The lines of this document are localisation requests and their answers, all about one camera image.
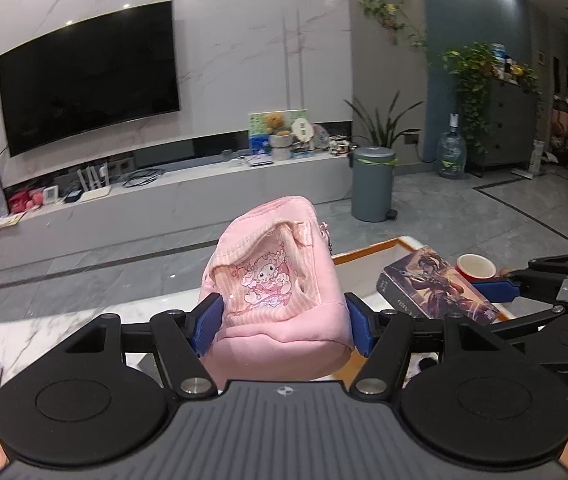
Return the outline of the white wifi router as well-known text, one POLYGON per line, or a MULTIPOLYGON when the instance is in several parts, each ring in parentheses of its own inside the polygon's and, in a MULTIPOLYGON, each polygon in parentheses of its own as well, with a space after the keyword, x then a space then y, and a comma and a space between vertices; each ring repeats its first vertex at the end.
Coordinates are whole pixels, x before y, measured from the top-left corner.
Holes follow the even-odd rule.
POLYGON ((111 192, 108 165, 99 167, 87 166, 79 169, 76 174, 80 180, 82 194, 78 199, 80 202, 89 202, 106 197, 111 192))

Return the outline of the grey pedal trash bin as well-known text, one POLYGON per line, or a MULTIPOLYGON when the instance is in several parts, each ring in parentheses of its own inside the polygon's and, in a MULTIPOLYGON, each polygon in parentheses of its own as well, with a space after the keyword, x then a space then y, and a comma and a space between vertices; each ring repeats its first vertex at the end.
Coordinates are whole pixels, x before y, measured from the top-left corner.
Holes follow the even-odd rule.
POLYGON ((391 148, 370 146, 352 152, 351 214, 364 222, 397 219, 392 208, 397 155, 391 148))

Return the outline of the pink mini backpack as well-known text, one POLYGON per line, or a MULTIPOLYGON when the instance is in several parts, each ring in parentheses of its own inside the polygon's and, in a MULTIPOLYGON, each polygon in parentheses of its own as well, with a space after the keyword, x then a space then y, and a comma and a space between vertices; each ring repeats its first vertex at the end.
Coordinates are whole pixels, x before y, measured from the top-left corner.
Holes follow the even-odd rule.
POLYGON ((329 235, 302 196, 229 223, 203 271, 200 295, 211 292, 224 308, 201 362, 219 387, 322 378, 350 359, 350 316, 329 235))

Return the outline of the round paper fan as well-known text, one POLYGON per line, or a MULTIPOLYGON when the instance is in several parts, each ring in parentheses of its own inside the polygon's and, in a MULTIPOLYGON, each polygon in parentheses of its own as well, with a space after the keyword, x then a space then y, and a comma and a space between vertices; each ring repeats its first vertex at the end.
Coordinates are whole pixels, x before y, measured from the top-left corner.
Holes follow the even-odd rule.
POLYGON ((314 129, 311 122, 307 118, 299 117, 291 124, 291 133, 295 140, 293 146, 301 150, 311 150, 312 140, 314 136, 314 129))

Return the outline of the black television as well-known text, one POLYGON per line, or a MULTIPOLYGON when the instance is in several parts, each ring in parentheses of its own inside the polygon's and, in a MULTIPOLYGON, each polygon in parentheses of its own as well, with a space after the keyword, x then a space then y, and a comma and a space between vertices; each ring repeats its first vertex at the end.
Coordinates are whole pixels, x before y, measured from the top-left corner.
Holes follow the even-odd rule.
POLYGON ((0 105, 12 156, 177 112, 171 2, 88 18, 1 54, 0 105))

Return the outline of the potted plant by bin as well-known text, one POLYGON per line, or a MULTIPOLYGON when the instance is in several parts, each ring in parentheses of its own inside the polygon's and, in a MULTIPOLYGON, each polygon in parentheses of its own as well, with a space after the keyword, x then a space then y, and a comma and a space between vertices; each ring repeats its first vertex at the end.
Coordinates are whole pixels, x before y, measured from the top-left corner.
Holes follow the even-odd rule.
POLYGON ((417 101, 404 107, 403 110, 397 110, 400 96, 401 91, 397 90, 385 113, 378 108, 369 112, 358 98, 345 101, 355 118, 363 125, 371 144, 377 148, 393 148, 395 142, 401 138, 421 132, 420 128, 402 127, 401 122, 406 115, 422 106, 424 102, 417 101))

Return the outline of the red ceramic mug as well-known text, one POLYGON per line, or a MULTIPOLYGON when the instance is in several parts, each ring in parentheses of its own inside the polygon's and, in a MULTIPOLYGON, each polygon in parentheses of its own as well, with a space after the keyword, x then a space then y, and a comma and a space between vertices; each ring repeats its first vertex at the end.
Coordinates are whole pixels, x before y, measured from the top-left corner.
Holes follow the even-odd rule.
POLYGON ((498 275, 498 269, 491 260, 475 254, 460 255, 455 261, 455 269, 469 282, 492 280, 498 275))

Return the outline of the water jug bottle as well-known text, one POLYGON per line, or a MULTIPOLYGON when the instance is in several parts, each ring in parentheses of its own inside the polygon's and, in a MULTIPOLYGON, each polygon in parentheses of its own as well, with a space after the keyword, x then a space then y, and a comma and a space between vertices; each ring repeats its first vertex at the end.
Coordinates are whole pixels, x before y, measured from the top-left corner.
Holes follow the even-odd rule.
POLYGON ((440 177, 459 179, 466 164, 466 142, 459 132, 459 115, 451 114, 449 128, 441 134, 437 146, 437 172, 440 177))

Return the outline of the brown teddy bear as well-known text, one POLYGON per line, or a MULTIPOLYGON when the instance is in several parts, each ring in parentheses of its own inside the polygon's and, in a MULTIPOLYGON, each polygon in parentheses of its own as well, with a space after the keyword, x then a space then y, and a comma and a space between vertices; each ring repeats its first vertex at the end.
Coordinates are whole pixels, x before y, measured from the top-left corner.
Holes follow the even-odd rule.
POLYGON ((285 116, 282 112, 270 112, 263 117, 265 131, 268 134, 275 134, 286 127, 285 116))

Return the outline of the purple card deck box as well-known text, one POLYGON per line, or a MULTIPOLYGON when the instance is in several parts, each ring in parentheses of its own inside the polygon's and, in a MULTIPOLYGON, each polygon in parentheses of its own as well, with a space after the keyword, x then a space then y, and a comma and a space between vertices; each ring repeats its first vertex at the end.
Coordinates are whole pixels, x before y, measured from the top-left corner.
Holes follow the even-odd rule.
POLYGON ((489 325, 500 315, 469 281, 427 246, 385 266, 376 289, 391 307, 413 318, 441 320, 459 314, 489 325))

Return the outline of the marble tv console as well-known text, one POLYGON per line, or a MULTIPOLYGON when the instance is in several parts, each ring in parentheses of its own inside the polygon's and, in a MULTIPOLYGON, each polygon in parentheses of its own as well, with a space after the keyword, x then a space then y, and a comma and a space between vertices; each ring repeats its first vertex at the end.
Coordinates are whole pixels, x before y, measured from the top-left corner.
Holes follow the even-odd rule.
POLYGON ((331 154, 261 167, 219 162, 167 172, 138 188, 115 186, 95 200, 28 212, 0 229, 0 271, 231 221, 288 195, 323 204, 344 200, 350 191, 347 157, 331 154))

